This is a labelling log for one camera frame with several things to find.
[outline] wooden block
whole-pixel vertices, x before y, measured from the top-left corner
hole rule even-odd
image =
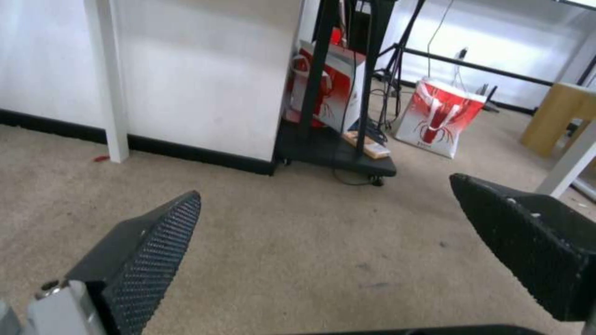
[[[521,137],[521,143],[548,157],[567,125],[574,119],[596,118],[596,92],[581,86],[556,83]]]
[[[357,131],[349,131],[345,132],[342,135],[343,139],[345,139],[349,144],[352,144],[356,147],[356,143],[358,142],[358,132]],[[364,153],[367,154],[368,157],[372,159],[380,159],[389,157],[391,151],[386,147],[383,147],[379,143],[376,143],[372,138],[365,136],[364,137]]]

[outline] white wall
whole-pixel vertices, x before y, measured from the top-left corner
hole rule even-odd
[[[118,1],[129,133],[271,160],[300,3]]]
[[[319,12],[321,0],[304,0],[303,3],[304,9],[300,18],[297,40],[310,42],[315,32],[316,15]]]
[[[416,0],[397,2],[384,41],[398,41],[414,10]],[[449,0],[428,0],[414,26],[408,47],[426,51]],[[431,45],[431,53],[445,57],[468,47],[466,61],[544,80],[573,82],[577,70],[564,77],[571,65],[583,70],[586,64],[575,56],[596,29],[596,12],[550,0],[455,0]],[[386,64],[387,58],[378,66]],[[431,75],[451,82],[454,65],[432,61]],[[427,59],[407,54],[403,77],[416,81],[427,73]],[[473,69],[461,69],[469,90],[487,82],[498,85],[494,99],[534,108],[548,87],[509,79]]]
[[[81,0],[0,0],[0,108],[101,126]]]
[[[301,0],[115,1],[129,133],[271,160]],[[0,0],[0,108],[102,127],[83,1]]]

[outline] white table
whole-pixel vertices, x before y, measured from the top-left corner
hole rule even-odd
[[[536,189],[536,193],[559,198],[586,166],[590,164],[594,156],[596,156],[596,120],[590,122],[575,143],[561,157],[546,179]]]

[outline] black shelf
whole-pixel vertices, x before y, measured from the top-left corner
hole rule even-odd
[[[277,159],[347,170],[364,175],[393,177],[395,165],[391,157],[372,159],[357,154],[356,148],[341,139],[331,128],[312,128],[309,138],[299,138],[298,124],[283,120],[275,144]]]
[[[370,92],[374,65],[395,1],[397,0],[370,0],[371,17],[368,30],[367,60],[362,83],[363,92]],[[347,5],[352,8],[350,12],[354,13],[356,1],[350,0]],[[364,94],[361,100],[356,148],[340,139],[332,129],[311,128],[325,58],[331,41],[331,31],[338,16],[338,7],[339,0],[321,1],[315,29],[317,43],[306,82],[300,123],[282,122],[280,124],[275,144],[275,157],[354,171],[373,177],[395,176],[395,165],[391,158],[373,160],[363,152],[364,134],[368,122],[368,94]],[[371,182],[373,185],[382,185],[382,181],[378,178],[371,178]]]

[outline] bag handle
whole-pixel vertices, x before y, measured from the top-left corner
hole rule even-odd
[[[304,71],[298,70],[297,68],[294,67],[294,63],[299,60],[304,61],[304,63],[306,64],[306,70],[304,70]],[[302,54],[297,54],[294,57],[292,57],[292,71],[294,71],[295,73],[297,73],[299,75],[304,75],[304,76],[308,77],[308,74],[311,71],[311,64],[308,62],[308,58]],[[331,89],[333,89],[333,81],[331,80],[331,76],[329,75],[329,73],[327,73],[326,71],[323,71],[321,80],[325,80],[325,87],[327,87],[327,92],[329,92],[329,91],[331,91]]]

